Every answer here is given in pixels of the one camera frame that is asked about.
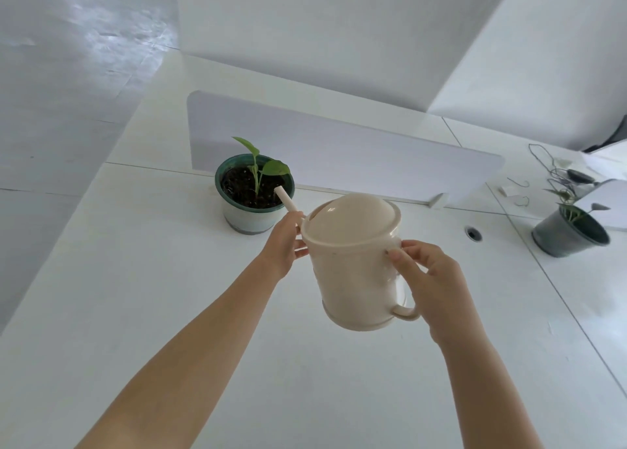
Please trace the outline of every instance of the soil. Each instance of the soil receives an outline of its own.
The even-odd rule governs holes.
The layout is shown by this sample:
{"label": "soil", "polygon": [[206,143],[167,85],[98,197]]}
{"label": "soil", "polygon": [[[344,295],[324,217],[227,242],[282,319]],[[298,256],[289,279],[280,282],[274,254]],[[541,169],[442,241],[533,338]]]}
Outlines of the soil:
{"label": "soil", "polygon": [[279,185],[285,185],[282,175],[263,175],[259,194],[255,196],[255,176],[247,167],[227,170],[220,181],[222,190],[231,200],[249,208],[272,208],[281,205],[274,193]]}

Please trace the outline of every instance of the green plant pot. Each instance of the green plant pot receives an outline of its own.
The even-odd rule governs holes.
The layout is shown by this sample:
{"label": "green plant pot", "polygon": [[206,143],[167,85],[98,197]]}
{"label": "green plant pot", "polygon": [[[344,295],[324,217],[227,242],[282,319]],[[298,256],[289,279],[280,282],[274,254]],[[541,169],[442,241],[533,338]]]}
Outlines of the green plant pot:
{"label": "green plant pot", "polygon": [[[261,169],[269,160],[271,160],[270,157],[259,155],[257,156],[257,165]],[[272,208],[245,207],[231,200],[222,190],[222,177],[227,171],[232,168],[247,167],[252,164],[253,156],[251,154],[233,156],[222,162],[220,167],[217,168],[215,175],[216,189],[223,199],[222,211],[224,218],[233,230],[244,235],[257,235],[263,233],[263,231],[270,230],[285,215],[285,207],[282,204]],[[290,198],[293,198],[296,190],[293,177],[290,174],[282,177],[285,182],[283,188],[285,188]]]}
{"label": "green plant pot", "polygon": [[599,222],[590,215],[569,222],[561,205],[536,225],[531,236],[542,251],[556,258],[609,245],[609,235]]}

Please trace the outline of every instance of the floor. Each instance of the floor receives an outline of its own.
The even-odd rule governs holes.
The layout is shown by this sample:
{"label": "floor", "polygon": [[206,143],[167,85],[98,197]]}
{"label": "floor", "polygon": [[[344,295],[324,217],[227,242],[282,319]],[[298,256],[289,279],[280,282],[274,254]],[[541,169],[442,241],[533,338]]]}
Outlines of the floor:
{"label": "floor", "polygon": [[0,332],[176,48],[176,0],[0,0]]}

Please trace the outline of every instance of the forearm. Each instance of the forearm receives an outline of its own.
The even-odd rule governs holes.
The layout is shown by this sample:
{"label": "forearm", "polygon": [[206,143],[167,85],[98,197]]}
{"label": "forearm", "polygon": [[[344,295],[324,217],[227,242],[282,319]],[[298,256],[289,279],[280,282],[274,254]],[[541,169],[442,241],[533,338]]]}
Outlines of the forearm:
{"label": "forearm", "polygon": [[259,258],[128,383],[79,448],[188,448],[257,327],[278,276]]}
{"label": "forearm", "polygon": [[443,348],[465,449],[541,449],[506,367],[485,339]]}

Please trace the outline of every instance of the fingernail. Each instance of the fingernail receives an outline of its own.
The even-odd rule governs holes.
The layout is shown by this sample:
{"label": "fingernail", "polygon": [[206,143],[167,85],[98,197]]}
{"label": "fingernail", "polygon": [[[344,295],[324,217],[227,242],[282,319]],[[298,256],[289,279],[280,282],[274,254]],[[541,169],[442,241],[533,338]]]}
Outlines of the fingernail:
{"label": "fingernail", "polygon": [[401,250],[398,248],[388,249],[386,253],[388,254],[388,256],[390,256],[390,259],[394,261],[401,257]]}

